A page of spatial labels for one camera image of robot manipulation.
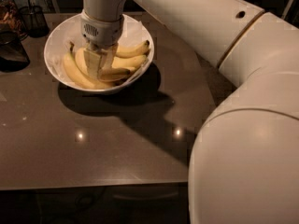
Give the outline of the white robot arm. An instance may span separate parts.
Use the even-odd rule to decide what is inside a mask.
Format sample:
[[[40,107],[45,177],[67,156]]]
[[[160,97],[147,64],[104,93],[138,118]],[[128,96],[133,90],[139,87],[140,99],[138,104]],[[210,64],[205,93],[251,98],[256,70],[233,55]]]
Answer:
[[[112,46],[125,0],[83,0]],[[299,30],[242,0],[134,0],[236,87],[192,148],[192,224],[299,224]]]

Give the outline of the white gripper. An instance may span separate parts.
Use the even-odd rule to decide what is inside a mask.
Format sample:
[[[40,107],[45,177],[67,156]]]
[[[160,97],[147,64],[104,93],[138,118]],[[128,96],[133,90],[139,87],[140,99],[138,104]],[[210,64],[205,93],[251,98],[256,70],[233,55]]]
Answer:
[[[118,48],[117,43],[122,35],[124,17],[121,16],[115,21],[99,21],[82,11],[80,19],[81,33],[90,42],[83,50],[86,72],[89,77],[98,79],[101,68],[112,67]],[[102,56],[96,47],[101,49]]]

